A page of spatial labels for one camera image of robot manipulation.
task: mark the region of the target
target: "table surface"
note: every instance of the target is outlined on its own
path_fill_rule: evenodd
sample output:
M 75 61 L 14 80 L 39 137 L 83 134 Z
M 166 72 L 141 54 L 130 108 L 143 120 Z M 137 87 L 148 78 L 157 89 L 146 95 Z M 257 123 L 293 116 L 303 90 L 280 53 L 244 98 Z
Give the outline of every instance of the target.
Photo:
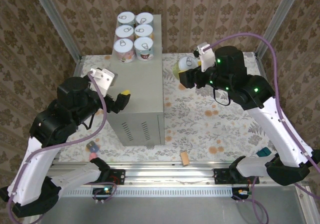
M 211 87 L 186 89 L 173 73 L 173 65 L 183 56 L 192 54 L 163 54 L 163 92 L 165 145 L 124 147 L 110 125 L 92 140 L 100 146 L 98 157 L 105 161 L 179 161 L 187 151 L 192 161 L 232 161 L 237 157 L 256 156 L 263 147 L 273 151 L 273 145 L 262 128 L 246 111 L 235 104 L 218 104 Z M 110 55 L 85 56 L 82 76 L 90 68 L 108 68 Z M 248 74 L 259 75 L 253 52 L 244 53 Z M 218 91 L 217 100 L 227 103 L 227 93 Z M 69 137 L 76 140 L 94 132 L 102 121 L 102 110 L 95 115 L 92 130 L 84 126 Z M 89 161 L 87 142 L 66 147 L 59 161 Z

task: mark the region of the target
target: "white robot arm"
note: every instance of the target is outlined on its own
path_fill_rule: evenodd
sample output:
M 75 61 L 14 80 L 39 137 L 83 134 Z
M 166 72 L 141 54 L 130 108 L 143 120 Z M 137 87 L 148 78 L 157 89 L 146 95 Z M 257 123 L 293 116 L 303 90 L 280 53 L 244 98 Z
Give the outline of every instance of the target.
M 116 75 L 107 69 L 91 69 L 91 76 L 99 87 L 107 106 L 107 111 L 118 113 L 127 105 L 130 93 L 118 95 L 116 101 L 107 95 L 115 82 Z M 31 129 L 28 147 L 20 169 L 12 184 L 0 189 L 4 201 L 13 195 L 13 212 L 17 217 L 43 214 L 51 209 L 66 192 L 90 182 L 105 182 L 110 167 L 101 159 L 91 160 L 87 165 L 62 176 L 47 177 L 52 161 L 61 148 L 53 148 L 37 153 L 28 162 L 13 193 L 13 187 L 22 166 L 28 157 L 42 148 L 65 143 L 76 132 L 79 125 L 91 128 L 95 113 L 102 108 L 95 87 L 86 76 L 66 79 L 57 89 L 57 99 L 35 118 Z M 89 127 L 84 123 L 91 117 Z
M 218 176 L 232 184 L 242 183 L 250 176 L 270 176 L 281 185 L 289 185 L 303 180 L 311 163 L 306 155 L 319 163 L 320 151 L 312 150 L 299 136 L 285 114 L 280 119 L 276 108 L 275 93 L 270 84 L 261 76 L 247 74 L 243 53 L 233 46 L 225 46 L 213 53 L 212 49 L 204 50 L 209 45 L 203 43 L 194 52 L 200 57 L 201 66 L 179 73 L 180 82 L 186 88 L 202 88 L 209 85 L 213 93 L 217 89 L 227 91 L 230 100 L 241 105 L 263 128 L 274 144 L 277 154 L 267 157 L 241 156 L 229 167 L 229 176 Z M 294 137 L 305 149 L 303 153 L 285 129 L 285 121 Z

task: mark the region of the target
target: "brown wallpaper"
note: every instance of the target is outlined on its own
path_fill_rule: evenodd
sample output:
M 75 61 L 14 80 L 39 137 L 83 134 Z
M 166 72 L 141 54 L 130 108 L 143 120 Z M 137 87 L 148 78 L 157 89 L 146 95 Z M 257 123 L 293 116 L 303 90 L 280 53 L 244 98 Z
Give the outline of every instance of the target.
M 0 186 L 27 148 L 36 114 L 55 98 L 75 63 L 38 0 L 0 0 Z M 0 201 L 0 223 L 6 222 Z
M 82 55 L 110 54 L 123 11 L 162 16 L 163 52 L 189 53 L 197 44 L 238 32 L 263 35 L 281 0 L 53 0 Z M 244 51 L 258 41 L 231 40 Z
M 320 149 L 320 0 L 295 0 L 272 45 L 284 112 L 306 143 Z M 267 52 L 262 62 L 273 82 L 270 57 Z M 319 174 L 309 181 L 320 195 Z

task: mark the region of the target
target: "ventilation slot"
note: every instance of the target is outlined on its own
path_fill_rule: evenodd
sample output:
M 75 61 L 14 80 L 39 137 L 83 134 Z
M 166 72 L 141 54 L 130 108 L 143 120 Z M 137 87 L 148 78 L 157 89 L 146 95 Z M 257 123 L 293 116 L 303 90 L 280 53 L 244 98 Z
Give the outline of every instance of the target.
M 94 187 L 79 187 L 64 197 L 92 197 Z M 115 197 L 213 197 L 232 196 L 231 187 L 127 187 L 119 185 Z
M 134 139 L 133 139 L 133 136 L 132 136 L 132 134 L 131 134 L 131 131 L 129 130 L 129 127 L 128 127 L 127 123 L 124 122 L 124 123 L 122 123 L 121 125 L 122 125 L 123 130 L 125 131 L 128 139 L 129 139 L 129 141 L 134 140 Z
M 142 126 L 142 131 L 143 131 L 143 133 L 145 135 L 144 136 L 145 140 L 150 140 L 151 138 L 150 138 L 150 133 L 149 133 L 149 129 L 148 129 L 147 123 L 144 122 L 144 123 L 141 124 L 141 126 Z

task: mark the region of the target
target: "canned food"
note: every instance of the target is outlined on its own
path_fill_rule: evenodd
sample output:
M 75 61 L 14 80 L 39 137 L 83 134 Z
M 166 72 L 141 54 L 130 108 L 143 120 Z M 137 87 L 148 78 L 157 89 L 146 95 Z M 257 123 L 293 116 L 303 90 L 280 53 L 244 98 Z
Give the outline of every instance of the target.
M 179 61 L 177 61 L 173 65 L 173 68 L 172 68 L 173 75 L 177 79 L 179 79 L 179 72 L 180 71 L 194 69 L 194 68 L 198 67 L 200 64 L 201 64 L 201 62 L 198 63 L 198 61 L 191 56 L 183 56 L 179 59 Z
M 150 13 L 138 14 L 135 20 L 138 25 L 151 25 L 152 27 L 154 26 L 154 16 Z
M 133 44 L 134 43 L 129 39 L 120 39 L 114 43 L 113 49 L 121 62 L 129 63 L 135 59 Z
M 154 35 L 153 35 L 154 29 L 152 28 L 151 25 L 138 25 L 134 29 L 134 37 L 137 39 L 139 37 L 149 37 L 152 40 L 154 40 Z
M 130 25 L 121 25 L 119 26 L 116 30 L 115 30 L 115 33 L 116 33 L 116 39 L 119 40 L 119 39 L 130 39 L 132 41 L 135 40 L 134 38 L 134 28 Z
M 121 25 L 130 25 L 134 27 L 135 25 L 135 15 L 132 12 L 122 12 L 117 17 L 119 26 Z
M 149 37 L 137 38 L 134 42 L 138 60 L 147 61 L 154 57 L 153 40 Z

